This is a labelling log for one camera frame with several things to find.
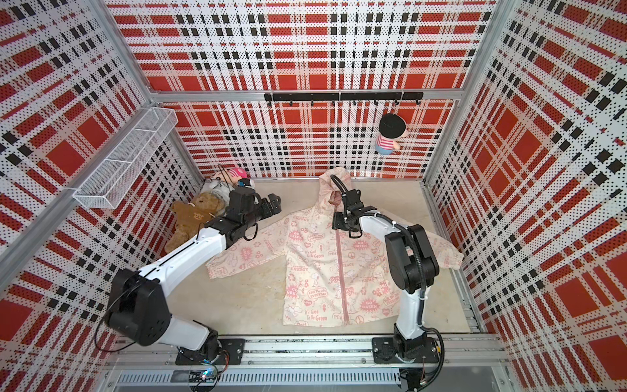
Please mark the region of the pink plush doll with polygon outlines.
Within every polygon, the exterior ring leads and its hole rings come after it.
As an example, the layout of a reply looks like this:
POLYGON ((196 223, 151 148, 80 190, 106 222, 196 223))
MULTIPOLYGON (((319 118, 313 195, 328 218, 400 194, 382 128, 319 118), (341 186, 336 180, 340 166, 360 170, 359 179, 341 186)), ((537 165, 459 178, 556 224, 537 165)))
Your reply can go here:
POLYGON ((213 180, 226 182, 232 186, 241 186, 241 184, 245 184, 249 180, 248 173, 243 168, 224 168, 222 166, 219 166, 218 170, 212 174, 211 178, 213 180))

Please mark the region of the brown teddy bear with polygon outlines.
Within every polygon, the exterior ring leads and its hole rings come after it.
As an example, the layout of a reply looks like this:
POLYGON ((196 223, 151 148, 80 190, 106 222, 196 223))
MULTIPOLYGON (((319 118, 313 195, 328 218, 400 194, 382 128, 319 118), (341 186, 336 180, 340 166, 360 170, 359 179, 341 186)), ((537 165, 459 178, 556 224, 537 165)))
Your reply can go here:
POLYGON ((171 211, 176 216, 175 231, 165 245, 165 252, 175 249, 195 237, 204 224, 218 217, 225 209, 225 201, 210 192, 198 194, 188 203, 176 201, 171 211))

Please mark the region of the black-haired striped doll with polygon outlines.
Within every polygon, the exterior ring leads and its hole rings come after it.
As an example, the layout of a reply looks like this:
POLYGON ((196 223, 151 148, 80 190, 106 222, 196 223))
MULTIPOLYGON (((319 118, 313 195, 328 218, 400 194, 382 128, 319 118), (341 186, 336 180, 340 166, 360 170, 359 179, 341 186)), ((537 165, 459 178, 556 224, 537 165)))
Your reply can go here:
POLYGON ((392 155, 400 150, 398 139, 407 132, 407 124, 398 114, 384 114, 379 122, 379 135, 375 143, 375 151, 380 155, 392 155))

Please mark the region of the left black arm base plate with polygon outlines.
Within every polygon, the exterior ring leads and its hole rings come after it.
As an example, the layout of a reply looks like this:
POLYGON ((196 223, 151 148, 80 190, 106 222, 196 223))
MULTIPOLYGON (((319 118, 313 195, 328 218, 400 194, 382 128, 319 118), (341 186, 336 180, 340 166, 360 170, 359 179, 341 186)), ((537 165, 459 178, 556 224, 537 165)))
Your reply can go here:
POLYGON ((198 351, 179 348, 176 365, 240 365, 246 340, 218 338, 210 340, 198 351))

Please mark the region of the green circuit board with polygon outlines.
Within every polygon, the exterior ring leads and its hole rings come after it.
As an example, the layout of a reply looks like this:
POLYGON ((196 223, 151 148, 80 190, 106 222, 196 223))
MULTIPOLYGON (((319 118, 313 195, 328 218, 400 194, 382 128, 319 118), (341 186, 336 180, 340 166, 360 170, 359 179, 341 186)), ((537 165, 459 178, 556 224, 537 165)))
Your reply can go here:
POLYGON ((218 372, 211 369, 205 369, 200 371, 190 371, 188 376, 189 383, 203 384, 203 383, 215 383, 219 376, 218 372))

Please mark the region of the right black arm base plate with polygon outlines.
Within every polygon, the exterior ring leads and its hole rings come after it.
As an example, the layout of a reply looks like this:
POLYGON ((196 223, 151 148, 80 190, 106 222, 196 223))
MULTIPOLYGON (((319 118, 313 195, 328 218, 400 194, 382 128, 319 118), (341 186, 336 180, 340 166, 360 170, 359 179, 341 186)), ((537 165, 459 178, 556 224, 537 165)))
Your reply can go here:
POLYGON ((437 364, 439 349, 431 337, 404 340, 401 336, 372 339, 373 360, 376 364, 437 364))

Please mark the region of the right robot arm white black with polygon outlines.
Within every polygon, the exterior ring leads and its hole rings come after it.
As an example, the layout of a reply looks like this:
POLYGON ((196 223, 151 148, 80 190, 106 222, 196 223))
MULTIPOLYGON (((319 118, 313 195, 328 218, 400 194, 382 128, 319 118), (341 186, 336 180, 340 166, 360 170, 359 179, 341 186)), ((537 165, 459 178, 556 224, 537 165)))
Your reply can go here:
POLYGON ((392 344, 394 354, 405 363, 419 358, 442 359, 444 347, 429 334, 438 331, 424 323, 427 294, 439 275, 439 263, 421 225, 402 225, 396 220, 365 206, 361 191, 348 189, 338 176, 332 175, 339 189, 342 209, 334 213, 332 228, 357 239, 371 235, 385 245, 390 276, 402 291, 392 344))

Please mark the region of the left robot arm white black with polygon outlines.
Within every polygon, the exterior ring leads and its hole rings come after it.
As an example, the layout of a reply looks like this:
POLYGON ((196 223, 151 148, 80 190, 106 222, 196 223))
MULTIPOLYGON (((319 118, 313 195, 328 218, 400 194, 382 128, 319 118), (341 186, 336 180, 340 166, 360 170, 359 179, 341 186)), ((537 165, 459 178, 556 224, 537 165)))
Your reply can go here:
POLYGON ((138 270, 114 276, 109 304, 99 322, 139 346, 162 344, 178 349, 178 364, 215 361, 223 351, 219 334, 208 326, 178 318, 168 308, 174 289, 205 261, 231 248, 247 230, 282 211, 275 194, 263 198, 251 187, 230 192, 225 214, 202 222, 190 239, 171 253, 138 270))

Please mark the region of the cream pink printed jacket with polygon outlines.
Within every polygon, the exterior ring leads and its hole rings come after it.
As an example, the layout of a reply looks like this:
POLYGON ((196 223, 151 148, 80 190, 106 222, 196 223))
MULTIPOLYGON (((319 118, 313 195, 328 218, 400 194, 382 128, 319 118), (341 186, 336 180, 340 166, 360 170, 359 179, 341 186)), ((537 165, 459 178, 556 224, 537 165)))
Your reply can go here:
POLYGON ((209 277, 227 278, 285 256, 285 325, 335 328, 398 315, 401 291, 390 275, 384 243, 369 234, 351 239, 331 227, 334 213, 341 210, 333 175, 350 185, 346 169, 326 171, 318 178, 312 207, 287 215, 253 240, 241 239, 210 259, 209 277))

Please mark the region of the black wall hook rail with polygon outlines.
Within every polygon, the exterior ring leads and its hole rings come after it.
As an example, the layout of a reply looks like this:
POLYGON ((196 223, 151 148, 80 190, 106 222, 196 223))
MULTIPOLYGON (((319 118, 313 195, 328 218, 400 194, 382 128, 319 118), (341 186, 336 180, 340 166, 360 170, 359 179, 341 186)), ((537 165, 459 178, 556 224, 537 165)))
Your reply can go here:
POLYGON ((421 101, 425 97, 422 91, 397 92, 318 92, 318 93, 266 93, 266 102, 335 102, 335 101, 421 101))

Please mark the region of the aluminium front rail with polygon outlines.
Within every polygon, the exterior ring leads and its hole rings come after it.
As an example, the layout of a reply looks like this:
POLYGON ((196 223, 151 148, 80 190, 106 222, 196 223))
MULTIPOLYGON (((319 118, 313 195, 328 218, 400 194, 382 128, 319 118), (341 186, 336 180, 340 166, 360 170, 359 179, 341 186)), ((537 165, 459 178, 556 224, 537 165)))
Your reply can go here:
POLYGON ((240 365, 176 365, 178 350, 135 347, 113 359, 99 391, 226 387, 389 385, 405 390, 419 377, 436 390, 515 391, 505 349, 489 334, 446 334, 437 364, 376 364, 372 339, 388 335, 227 336, 245 339, 240 365), (211 369, 215 383, 192 384, 190 371, 211 369))

